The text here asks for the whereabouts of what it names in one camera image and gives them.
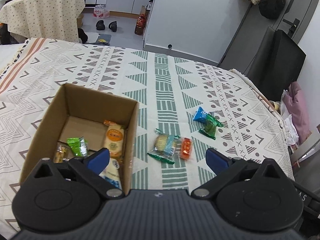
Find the patterned bed blanket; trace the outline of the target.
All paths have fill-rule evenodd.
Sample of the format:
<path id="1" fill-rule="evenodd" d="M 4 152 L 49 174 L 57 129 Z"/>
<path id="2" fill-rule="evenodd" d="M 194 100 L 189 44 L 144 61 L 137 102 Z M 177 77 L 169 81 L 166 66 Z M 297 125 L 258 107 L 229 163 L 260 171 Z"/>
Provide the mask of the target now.
<path id="1" fill-rule="evenodd" d="M 139 103 L 133 150 L 134 189 L 193 190 L 213 177 L 205 163 L 212 147 L 257 163 L 274 159 L 288 177 L 292 167 L 283 121 L 247 77 L 204 63 L 129 48 L 32 38 L 1 46 L 1 233 L 20 228 L 11 211 L 29 146 L 56 92 L 65 83 Z M 194 121 L 202 107 L 224 124 L 216 139 Z M 193 141 L 191 157 L 173 165 L 147 155 L 155 129 Z"/>

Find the light green packet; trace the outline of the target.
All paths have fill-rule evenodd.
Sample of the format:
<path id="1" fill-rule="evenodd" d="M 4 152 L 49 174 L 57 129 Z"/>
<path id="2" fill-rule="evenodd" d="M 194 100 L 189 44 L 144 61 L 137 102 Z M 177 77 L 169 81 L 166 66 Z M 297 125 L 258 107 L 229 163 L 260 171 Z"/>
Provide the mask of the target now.
<path id="1" fill-rule="evenodd" d="M 88 155 L 87 141 L 84 137 L 68 138 L 67 145 L 76 157 L 86 157 Z"/>

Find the dotted cloth covered table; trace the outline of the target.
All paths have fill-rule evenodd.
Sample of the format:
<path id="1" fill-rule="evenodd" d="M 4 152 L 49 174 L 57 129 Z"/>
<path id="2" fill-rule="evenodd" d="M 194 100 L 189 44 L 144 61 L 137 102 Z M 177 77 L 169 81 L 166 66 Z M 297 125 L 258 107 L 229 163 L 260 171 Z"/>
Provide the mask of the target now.
<path id="1" fill-rule="evenodd" d="M 78 42 L 77 19 L 85 0 L 12 0 L 1 8 L 1 23 L 24 38 Z"/>

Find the brown cardboard box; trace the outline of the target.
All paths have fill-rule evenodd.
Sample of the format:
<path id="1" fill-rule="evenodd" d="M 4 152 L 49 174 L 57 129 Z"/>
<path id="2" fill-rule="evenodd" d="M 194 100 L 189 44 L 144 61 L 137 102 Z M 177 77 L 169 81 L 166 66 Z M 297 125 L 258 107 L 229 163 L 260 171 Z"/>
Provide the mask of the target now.
<path id="1" fill-rule="evenodd" d="M 133 150 L 137 130 L 139 103 L 110 93 L 66 83 L 62 85 L 47 108 L 29 146 L 22 167 L 23 184 L 42 158 L 54 157 L 58 142 L 83 137 L 92 151 L 103 147 L 107 135 L 104 121 L 122 125 L 123 165 L 121 186 L 125 194 L 131 189 Z"/>

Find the teal cracker packet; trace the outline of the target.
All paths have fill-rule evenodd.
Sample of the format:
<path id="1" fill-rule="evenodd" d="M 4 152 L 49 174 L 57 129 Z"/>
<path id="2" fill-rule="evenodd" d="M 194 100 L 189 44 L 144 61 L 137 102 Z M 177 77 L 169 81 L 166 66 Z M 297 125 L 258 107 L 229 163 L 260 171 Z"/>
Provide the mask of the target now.
<path id="1" fill-rule="evenodd" d="M 164 133 L 159 128 L 155 129 L 157 137 L 153 144 L 153 148 L 147 152 L 147 155 L 162 163 L 173 165 L 176 148 L 181 141 L 179 135 L 170 135 Z"/>

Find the small red orange packet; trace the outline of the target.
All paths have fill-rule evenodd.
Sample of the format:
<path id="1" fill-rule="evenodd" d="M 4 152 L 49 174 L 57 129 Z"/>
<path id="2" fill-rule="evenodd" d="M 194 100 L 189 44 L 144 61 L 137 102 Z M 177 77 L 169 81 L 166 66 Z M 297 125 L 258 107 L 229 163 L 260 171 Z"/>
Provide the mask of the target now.
<path id="1" fill-rule="evenodd" d="M 182 158 L 184 160 L 190 159 L 192 149 L 193 149 L 193 141 L 189 138 L 182 138 L 180 158 Z"/>

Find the black slipper left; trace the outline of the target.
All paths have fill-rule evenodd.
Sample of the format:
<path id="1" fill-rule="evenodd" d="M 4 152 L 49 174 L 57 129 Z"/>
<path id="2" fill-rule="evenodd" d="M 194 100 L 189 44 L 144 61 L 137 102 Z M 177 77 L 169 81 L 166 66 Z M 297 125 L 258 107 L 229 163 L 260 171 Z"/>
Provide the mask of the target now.
<path id="1" fill-rule="evenodd" d="M 99 20 L 99 21 L 96 23 L 96 29 L 97 29 L 97 30 L 105 30 L 105 24 L 104 24 L 104 21 L 103 21 L 103 20 Z"/>

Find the orange bread snack packet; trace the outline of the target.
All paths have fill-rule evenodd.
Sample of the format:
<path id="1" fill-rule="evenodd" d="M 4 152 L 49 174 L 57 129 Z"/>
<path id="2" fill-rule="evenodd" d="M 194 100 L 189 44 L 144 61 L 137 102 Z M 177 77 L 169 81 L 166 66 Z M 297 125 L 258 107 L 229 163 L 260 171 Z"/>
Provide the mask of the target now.
<path id="1" fill-rule="evenodd" d="M 111 158 L 119 160 L 123 157 L 124 128 L 108 120 L 104 121 L 104 125 L 107 126 L 104 148 L 109 150 Z"/>

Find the yellow nut packet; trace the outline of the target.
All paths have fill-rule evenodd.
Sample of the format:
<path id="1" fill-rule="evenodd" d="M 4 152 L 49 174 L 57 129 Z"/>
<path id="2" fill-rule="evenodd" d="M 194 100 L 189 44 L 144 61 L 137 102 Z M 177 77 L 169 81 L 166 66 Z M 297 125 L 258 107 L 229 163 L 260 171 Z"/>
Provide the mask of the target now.
<path id="1" fill-rule="evenodd" d="M 64 144 L 58 143 L 56 152 L 53 157 L 53 162 L 62 163 L 64 160 L 67 159 L 68 155 L 69 155 L 69 147 Z"/>

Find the black slipper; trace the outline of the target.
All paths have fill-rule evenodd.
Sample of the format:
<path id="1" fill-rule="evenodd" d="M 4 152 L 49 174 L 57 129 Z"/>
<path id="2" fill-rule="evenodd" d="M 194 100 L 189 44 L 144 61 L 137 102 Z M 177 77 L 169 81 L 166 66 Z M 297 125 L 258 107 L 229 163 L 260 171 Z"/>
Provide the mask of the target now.
<path id="1" fill-rule="evenodd" d="M 97 30 L 105 30 L 105 24 L 104 24 L 104 21 L 103 21 L 103 20 L 99 20 L 99 21 L 96 23 L 96 29 L 97 29 Z"/>
<path id="2" fill-rule="evenodd" d="M 117 31 L 117 21 L 113 21 L 108 25 L 108 28 L 112 31 L 112 32 L 116 32 Z"/>

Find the blue snack packet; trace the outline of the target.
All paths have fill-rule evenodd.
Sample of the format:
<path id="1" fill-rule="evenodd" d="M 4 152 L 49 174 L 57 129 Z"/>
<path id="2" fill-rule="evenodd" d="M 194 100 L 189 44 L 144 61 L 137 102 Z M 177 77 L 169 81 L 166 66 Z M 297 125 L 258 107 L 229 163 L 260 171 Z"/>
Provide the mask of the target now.
<path id="1" fill-rule="evenodd" d="M 208 114 L 209 112 L 205 111 L 202 107 L 199 107 L 193 116 L 193 120 L 204 124 Z"/>

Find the black slipper right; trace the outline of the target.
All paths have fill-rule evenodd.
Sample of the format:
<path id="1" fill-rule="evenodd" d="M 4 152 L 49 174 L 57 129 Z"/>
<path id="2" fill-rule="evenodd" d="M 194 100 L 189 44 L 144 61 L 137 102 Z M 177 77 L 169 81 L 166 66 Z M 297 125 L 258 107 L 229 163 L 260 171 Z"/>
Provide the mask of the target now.
<path id="1" fill-rule="evenodd" d="M 113 21 L 108 25 L 108 28 L 112 31 L 112 32 L 116 32 L 117 31 L 117 21 Z"/>

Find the green snack packet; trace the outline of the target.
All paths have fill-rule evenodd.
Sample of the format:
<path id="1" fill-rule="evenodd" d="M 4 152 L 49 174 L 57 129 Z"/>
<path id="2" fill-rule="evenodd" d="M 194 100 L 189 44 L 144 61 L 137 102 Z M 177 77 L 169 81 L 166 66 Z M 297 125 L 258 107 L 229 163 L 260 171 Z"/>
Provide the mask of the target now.
<path id="1" fill-rule="evenodd" d="M 217 128 L 224 127 L 224 124 L 215 119 L 212 115 L 208 114 L 205 119 L 204 127 L 199 129 L 199 132 L 213 140 L 216 139 L 215 133 Z"/>

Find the hanging black bag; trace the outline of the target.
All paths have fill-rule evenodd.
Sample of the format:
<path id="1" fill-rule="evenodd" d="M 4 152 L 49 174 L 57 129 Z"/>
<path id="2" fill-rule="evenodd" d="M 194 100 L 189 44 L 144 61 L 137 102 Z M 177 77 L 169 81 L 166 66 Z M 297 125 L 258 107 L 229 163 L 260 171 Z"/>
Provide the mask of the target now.
<path id="1" fill-rule="evenodd" d="M 285 0 L 260 0 L 260 14 L 269 19 L 276 20 L 285 7 Z"/>

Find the pink water bottle pack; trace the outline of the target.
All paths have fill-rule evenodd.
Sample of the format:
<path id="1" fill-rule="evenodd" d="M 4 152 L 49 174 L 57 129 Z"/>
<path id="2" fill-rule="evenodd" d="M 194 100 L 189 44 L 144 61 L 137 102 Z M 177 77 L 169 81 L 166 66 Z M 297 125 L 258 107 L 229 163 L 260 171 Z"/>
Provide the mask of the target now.
<path id="1" fill-rule="evenodd" d="M 93 16 L 96 18 L 108 18 L 110 16 L 110 12 L 108 11 L 105 4 L 96 5 L 93 9 Z"/>

